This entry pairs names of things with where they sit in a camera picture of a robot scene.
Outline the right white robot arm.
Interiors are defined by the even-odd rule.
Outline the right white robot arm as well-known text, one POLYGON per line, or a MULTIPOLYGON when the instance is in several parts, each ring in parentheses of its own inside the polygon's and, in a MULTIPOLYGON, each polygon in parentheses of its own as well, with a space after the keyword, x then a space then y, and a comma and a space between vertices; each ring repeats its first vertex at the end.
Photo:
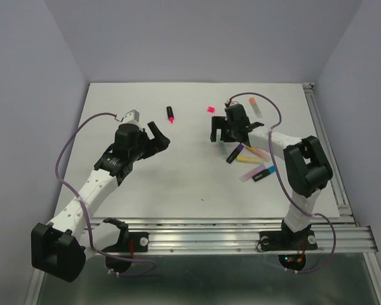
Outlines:
POLYGON ((265 250, 292 250, 300 245, 315 249, 310 243, 311 217, 321 191, 333 177, 333 170, 317 137, 292 137, 266 128, 263 123, 252 123, 241 104, 228 105, 225 116, 211 119, 212 142, 238 142, 269 152, 271 160, 280 158, 285 163, 291 191, 285 191, 290 207, 279 231, 265 234, 265 250))

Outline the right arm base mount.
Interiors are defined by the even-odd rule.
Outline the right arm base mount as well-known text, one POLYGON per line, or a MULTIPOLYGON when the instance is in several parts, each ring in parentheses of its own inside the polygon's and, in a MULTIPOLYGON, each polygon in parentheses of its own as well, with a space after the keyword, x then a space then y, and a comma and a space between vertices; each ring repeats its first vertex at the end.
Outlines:
POLYGON ((280 230, 261 231, 256 244, 257 252, 280 252, 278 260, 287 271, 304 270, 306 265, 306 251, 317 250, 318 244, 311 225, 302 230, 293 232, 285 223, 281 222, 280 230))

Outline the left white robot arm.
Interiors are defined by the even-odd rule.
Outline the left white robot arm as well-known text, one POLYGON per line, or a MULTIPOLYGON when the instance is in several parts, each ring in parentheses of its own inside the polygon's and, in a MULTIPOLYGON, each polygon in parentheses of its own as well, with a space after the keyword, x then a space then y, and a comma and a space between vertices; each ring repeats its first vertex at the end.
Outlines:
POLYGON ((112 247, 123 250, 123 271, 135 261, 138 238, 130 238, 128 225, 109 217, 92 229, 90 220, 101 204, 131 173, 134 162, 166 150, 170 144, 155 122, 148 127, 153 134, 134 123, 123 123, 114 142, 95 163, 94 169, 70 203, 47 224, 38 223, 31 232, 32 266, 66 282, 74 281, 86 261, 95 253, 112 247))

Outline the black highlighter purple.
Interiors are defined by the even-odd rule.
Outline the black highlighter purple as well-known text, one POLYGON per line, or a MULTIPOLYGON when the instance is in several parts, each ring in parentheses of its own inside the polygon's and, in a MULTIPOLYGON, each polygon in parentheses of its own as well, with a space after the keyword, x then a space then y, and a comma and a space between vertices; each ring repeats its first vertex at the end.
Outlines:
POLYGON ((226 159, 226 162, 228 164, 231 164, 241 153, 241 151, 244 149, 243 144, 238 144, 237 147, 229 154, 229 156, 226 159))

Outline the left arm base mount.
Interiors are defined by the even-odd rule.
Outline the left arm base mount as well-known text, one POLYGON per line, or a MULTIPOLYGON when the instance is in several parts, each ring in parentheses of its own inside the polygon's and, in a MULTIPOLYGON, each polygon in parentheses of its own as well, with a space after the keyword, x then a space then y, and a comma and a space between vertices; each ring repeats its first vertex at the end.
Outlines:
MULTIPOLYGON (((105 247, 104 252, 107 253, 123 253, 125 258, 134 259, 135 252, 145 253, 148 251, 149 233, 145 231, 130 233, 128 225, 125 222, 115 218, 106 218, 103 223, 111 224, 119 230, 117 240, 105 247)), ((129 270, 132 262, 120 261, 110 257, 105 258, 105 266, 115 274, 121 274, 129 270)))

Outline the black highlighter blue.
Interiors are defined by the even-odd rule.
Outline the black highlighter blue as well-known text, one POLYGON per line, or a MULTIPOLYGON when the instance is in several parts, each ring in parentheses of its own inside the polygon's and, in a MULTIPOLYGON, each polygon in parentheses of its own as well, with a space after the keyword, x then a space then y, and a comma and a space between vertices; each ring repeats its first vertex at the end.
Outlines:
POLYGON ((265 167, 263 170, 259 171, 258 173, 256 173, 252 179, 254 182, 258 182, 262 179, 264 179, 265 177, 269 176, 270 174, 274 173, 276 171, 275 167, 272 165, 270 167, 265 167))

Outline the pastel green highlighter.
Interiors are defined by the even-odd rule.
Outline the pastel green highlighter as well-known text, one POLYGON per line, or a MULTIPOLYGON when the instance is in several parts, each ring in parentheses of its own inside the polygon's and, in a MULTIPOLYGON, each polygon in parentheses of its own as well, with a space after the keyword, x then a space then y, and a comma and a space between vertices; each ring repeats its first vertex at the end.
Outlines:
POLYGON ((227 159, 227 157, 228 157, 228 152, 227 152, 227 147, 226 147, 226 145, 225 145, 225 143, 224 142, 221 142, 220 143, 220 147, 221 147, 221 150, 222 150, 222 154, 223 154, 223 157, 224 157, 224 159, 227 159))

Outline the black highlighter pink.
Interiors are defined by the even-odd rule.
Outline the black highlighter pink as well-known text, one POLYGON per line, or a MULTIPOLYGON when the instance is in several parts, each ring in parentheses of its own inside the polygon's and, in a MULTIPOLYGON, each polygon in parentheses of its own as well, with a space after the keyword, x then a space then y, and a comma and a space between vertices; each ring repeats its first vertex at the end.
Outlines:
POLYGON ((167 113, 168 121, 170 123, 173 123, 175 120, 175 117, 174 117, 173 109, 171 106, 166 107, 166 113, 167 113))

